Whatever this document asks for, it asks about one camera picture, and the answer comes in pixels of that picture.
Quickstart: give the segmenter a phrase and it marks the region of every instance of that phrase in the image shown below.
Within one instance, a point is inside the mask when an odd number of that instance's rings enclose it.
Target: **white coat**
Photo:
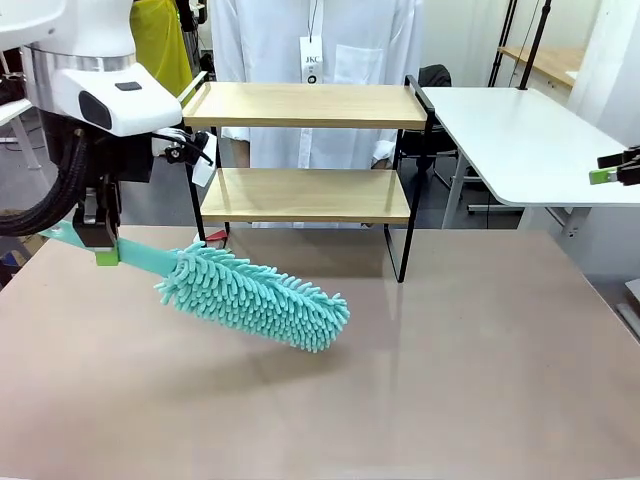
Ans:
[[[210,0],[218,81],[300,83],[300,37],[316,0]],[[324,0],[324,83],[402,85],[418,75],[422,0]],[[223,128],[251,143],[252,168],[370,169],[395,130]]]

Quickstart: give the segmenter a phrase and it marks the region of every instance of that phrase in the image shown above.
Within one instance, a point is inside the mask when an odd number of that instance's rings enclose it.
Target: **white wall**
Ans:
[[[640,143],[640,1],[606,0],[567,107],[625,145]]]
[[[586,47],[602,0],[553,0],[542,45]],[[486,86],[495,56],[508,0],[424,0],[423,64],[442,63],[455,86]],[[531,19],[531,45],[544,0],[519,0],[509,45],[524,43]],[[513,61],[503,60],[501,81],[508,84]]]
[[[538,0],[520,0],[518,2],[508,45],[522,46],[526,44],[530,47],[533,44],[542,6],[545,2],[540,0],[537,9],[536,3]],[[601,3],[602,0],[553,0],[540,45],[543,47],[586,48]],[[535,17],[533,24],[531,24],[534,12]],[[531,30],[527,36],[529,25],[531,25]],[[514,66],[513,60],[509,58],[503,60],[497,86],[509,84]]]

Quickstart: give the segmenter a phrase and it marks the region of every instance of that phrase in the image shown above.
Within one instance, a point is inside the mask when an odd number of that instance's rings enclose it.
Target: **wooden shelf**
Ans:
[[[522,63],[529,61],[530,48],[500,47],[501,53]],[[550,77],[567,88],[573,88],[575,79],[567,75],[567,72],[578,72],[584,59],[582,48],[549,48],[542,47],[538,50],[533,69],[538,73]]]
[[[190,127],[423,130],[426,113],[408,87],[211,82],[184,109]]]
[[[406,224],[393,170],[219,169],[202,207],[208,221]]]

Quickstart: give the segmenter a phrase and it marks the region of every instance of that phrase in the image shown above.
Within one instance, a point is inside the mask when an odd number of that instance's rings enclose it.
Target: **black cable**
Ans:
[[[531,27],[533,27],[533,22],[536,19],[536,12],[538,11],[538,6],[540,5],[540,0],[536,1],[536,6],[533,9],[533,16],[531,17],[531,23],[529,24],[529,29],[527,30],[527,35],[524,37],[524,42],[522,44],[522,48],[520,49],[520,53],[518,54],[518,59],[516,60],[516,64],[513,67],[513,72],[511,72],[511,78],[509,79],[509,86],[513,83],[513,76],[516,74],[516,70],[518,69],[518,64],[520,63],[520,58],[522,57],[522,52],[524,52],[524,47],[527,46],[527,40],[529,39],[529,33],[531,33]]]
[[[169,137],[167,135],[160,135],[158,133],[150,133],[149,135],[154,137],[154,138],[159,138],[160,140],[167,140],[168,142],[175,142],[175,143],[177,143],[179,145],[182,145],[183,147],[187,147],[187,148],[193,150],[194,152],[198,153],[202,158],[204,158],[207,162],[209,162],[209,166],[215,164],[215,162],[213,160],[211,160],[209,155],[204,153],[203,150],[199,149],[195,145],[192,145],[192,144],[190,144],[188,142],[185,142],[184,140],[178,140],[177,138]]]
[[[307,18],[307,30],[309,31],[309,43],[311,43],[311,38],[313,37],[313,27],[316,24],[316,12],[318,11],[318,0],[316,0],[316,4],[313,7],[313,19],[309,22],[309,18]]]
[[[196,45],[195,45],[191,55],[192,55],[194,61],[197,60],[199,62],[200,61],[200,50],[199,50],[199,47],[200,47],[200,32],[198,32],[198,21],[196,20],[195,17],[193,18],[193,27],[194,27],[193,34],[194,34],[194,37],[195,37],[195,44]]]
[[[200,38],[200,35],[198,34],[198,45],[200,46],[200,48],[202,50],[207,50],[207,46],[204,44],[204,42],[202,41],[202,39]]]
[[[487,230],[489,230],[489,211],[491,210],[491,190],[487,189]]]
[[[518,6],[518,0],[509,0],[509,6],[507,8],[507,14],[502,25],[502,34],[500,35],[499,46],[504,47],[509,40],[509,34],[511,33],[511,26],[513,25],[513,19],[516,15],[516,9]],[[488,87],[495,87],[498,80],[498,74],[500,73],[500,66],[502,65],[502,57],[504,54],[500,52],[500,49],[496,51],[496,56],[493,60],[493,67],[491,68],[491,75],[489,76]]]
[[[65,145],[63,160],[53,187],[39,203],[26,212],[0,216],[0,236],[33,235],[62,220],[84,193],[87,171],[87,141],[82,130],[74,132]]]

